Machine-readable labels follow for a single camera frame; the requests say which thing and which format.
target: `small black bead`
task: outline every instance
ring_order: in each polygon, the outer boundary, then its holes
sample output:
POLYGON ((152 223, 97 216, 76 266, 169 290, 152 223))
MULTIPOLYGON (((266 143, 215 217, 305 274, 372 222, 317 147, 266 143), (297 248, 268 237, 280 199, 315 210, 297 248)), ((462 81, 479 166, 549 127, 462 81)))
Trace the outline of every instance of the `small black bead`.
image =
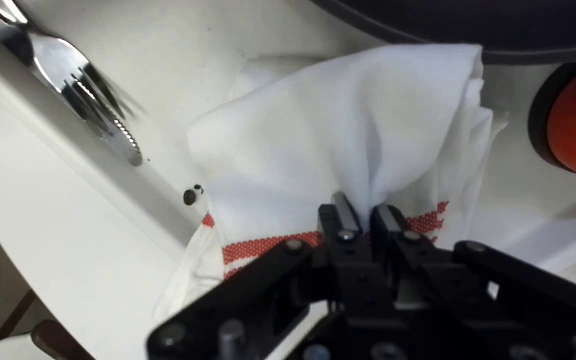
POLYGON ((186 189, 183 191, 183 204, 186 205, 193 205, 193 201, 195 201, 195 191, 193 189, 186 189))

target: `white napkin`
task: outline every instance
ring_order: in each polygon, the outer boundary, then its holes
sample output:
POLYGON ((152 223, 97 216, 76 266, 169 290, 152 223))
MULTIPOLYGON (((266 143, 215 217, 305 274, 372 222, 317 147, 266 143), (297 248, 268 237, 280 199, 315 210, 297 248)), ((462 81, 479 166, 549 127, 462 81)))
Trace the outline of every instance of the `white napkin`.
POLYGON ((364 228, 388 201, 438 243, 468 234, 495 134, 479 105, 477 46, 388 46, 260 77, 266 86, 243 81, 246 96, 187 132, 211 217, 159 316, 209 287, 189 290, 187 272, 227 276, 286 237, 315 243, 317 205, 337 189, 364 228), (208 248, 221 250, 221 266, 208 248))

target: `fork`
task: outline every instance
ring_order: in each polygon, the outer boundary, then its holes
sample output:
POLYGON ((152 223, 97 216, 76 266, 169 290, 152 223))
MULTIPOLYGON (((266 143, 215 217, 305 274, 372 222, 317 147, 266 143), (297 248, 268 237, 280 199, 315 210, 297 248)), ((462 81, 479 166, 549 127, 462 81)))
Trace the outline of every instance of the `fork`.
POLYGON ((123 126, 108 81, 63 37, 38 28, 13 0, 0 0, 0 44, 52 87, 115 154, 139 166, 142 150, 123 126))

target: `black plastic object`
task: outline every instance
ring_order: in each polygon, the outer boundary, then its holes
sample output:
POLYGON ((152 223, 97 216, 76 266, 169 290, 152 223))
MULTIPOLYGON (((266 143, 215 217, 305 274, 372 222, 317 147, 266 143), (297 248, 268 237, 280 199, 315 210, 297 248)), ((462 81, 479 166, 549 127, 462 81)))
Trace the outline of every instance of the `black plastic object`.
POLYGON ((548 141, 548 120, 558 96, 574 77, 576 77, 576 64, 565 64, 558 67, 538 89, 528 116, 528 135, 532 147, 541 155, 541 160, 558 168, 565 166, 552 154, 548 141))
POLYGON ((470 41, 495 64, 576 61, 576 0, 311 0, 386 41, 470 41))

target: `white cloth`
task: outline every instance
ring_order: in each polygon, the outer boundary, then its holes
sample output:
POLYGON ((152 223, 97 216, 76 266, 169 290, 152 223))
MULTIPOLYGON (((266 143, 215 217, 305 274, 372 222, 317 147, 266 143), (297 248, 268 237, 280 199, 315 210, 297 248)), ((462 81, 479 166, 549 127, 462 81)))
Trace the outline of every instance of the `white cloth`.
POLYGON ((276 81, 255 74, 261 87, 248 71, 234 86, 246 96, 187 132, 214 223, 187 250, 187 266, 203 270, 179 268, 162 317, 209 287, 197 286, 200 272, 232 274, 283 237, 313 239, 317 205, 334 191, 349 198, 364 228, 372 205, 388 201, 438 243, 468 234, 495 134, 479 105, 477 46, 388 46, 276 81))

